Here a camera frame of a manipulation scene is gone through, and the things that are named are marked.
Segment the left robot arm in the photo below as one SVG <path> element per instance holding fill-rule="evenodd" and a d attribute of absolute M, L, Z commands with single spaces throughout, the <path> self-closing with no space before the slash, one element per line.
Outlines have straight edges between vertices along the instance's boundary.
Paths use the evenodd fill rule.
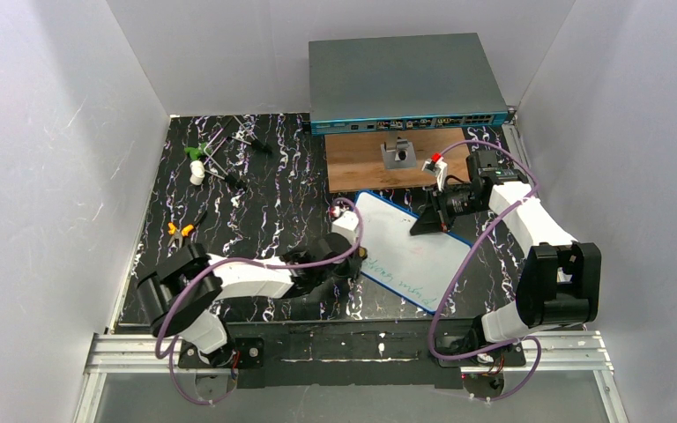
<path fill-rule="evenodd" d="M 220 367 L 235 351 L 226 325 L 210 311 L 219 300 L 291 299 L 335 278 L 355 278 L 368 252 L 336 233 L 265 260 L 210 255 L 200 243 L 177 250 L 137 283 L 136 294 L 155 338 L 177 336 L 203 362 Z"/>

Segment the blue framed whiteboard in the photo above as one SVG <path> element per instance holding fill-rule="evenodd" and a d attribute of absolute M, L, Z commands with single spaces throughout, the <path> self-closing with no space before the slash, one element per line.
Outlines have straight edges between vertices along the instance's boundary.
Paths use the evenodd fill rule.
<path fill-rule="evenodd" d="M 361 274 L 433 314 L 471 247 L 452 234 L 411 235 L 417 217 L 370 191 L 355 198 L 361 213 Z"/>

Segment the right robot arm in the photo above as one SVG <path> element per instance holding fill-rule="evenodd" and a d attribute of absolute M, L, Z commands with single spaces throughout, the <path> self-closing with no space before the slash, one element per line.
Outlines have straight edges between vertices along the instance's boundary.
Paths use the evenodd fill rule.
<path fill-rule="evenodd" d="M 493 212 L 525 256 L 515 299 L 474 319 L 463 339 L 466 350 L 596 319 L 601 252 L 596 244 L 578 241 L 555 222 L 533 197 L 524 171 L 500 167 L 496 153 L 488 150 L 469 154 L 469 180 L 458 180 L 454 186 L 441 154 L 426 160 L 422 168 L 435 176 L 436 183 L 428 189 L 412 236 L 446 233 L 458 216 Z"/>

